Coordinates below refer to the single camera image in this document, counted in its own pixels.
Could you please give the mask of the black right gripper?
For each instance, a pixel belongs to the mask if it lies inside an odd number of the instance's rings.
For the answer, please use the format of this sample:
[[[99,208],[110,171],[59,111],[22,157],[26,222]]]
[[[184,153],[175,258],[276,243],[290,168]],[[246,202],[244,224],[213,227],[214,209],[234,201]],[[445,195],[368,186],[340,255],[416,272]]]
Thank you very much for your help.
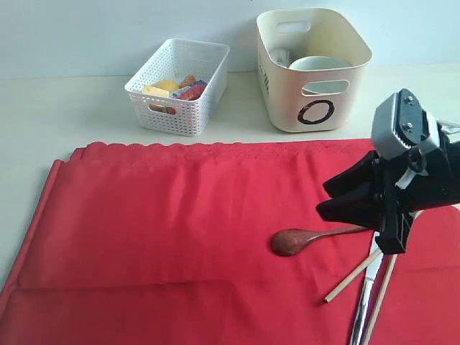
[[[412,147],[382,163],[381,176],[380,156],[370,150],[328,179],[323,189],[330,198],[320,202],[316,211],[324,221],[380,230],[376,242],[381,251],[401,254],[417,212],[459,203],[459,143],[444,141],[428,153]],[[374,195],[382,194],[381,223],[380,202]]]

